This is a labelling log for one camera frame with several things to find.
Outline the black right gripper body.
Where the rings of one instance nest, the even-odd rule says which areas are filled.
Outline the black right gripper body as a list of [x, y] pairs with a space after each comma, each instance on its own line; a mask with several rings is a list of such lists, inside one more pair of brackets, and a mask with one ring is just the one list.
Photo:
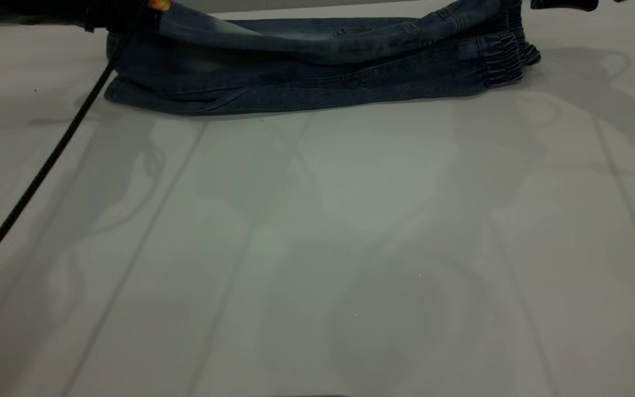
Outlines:
[[537, 10], [552, 8], [569, 8], [572, 10], [594, 11], [598, 7], [597, 0], [532, 0], [531, 8]]

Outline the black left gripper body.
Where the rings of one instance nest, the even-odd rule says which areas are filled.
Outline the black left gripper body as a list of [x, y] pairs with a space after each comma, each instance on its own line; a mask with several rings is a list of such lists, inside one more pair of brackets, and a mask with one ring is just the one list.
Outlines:
[[161, 10], [153, 1], [90, 1], [83, 18], [83, 29], [104, 29], [112, 34], [126, 34], [138, 21], [156, 20]]

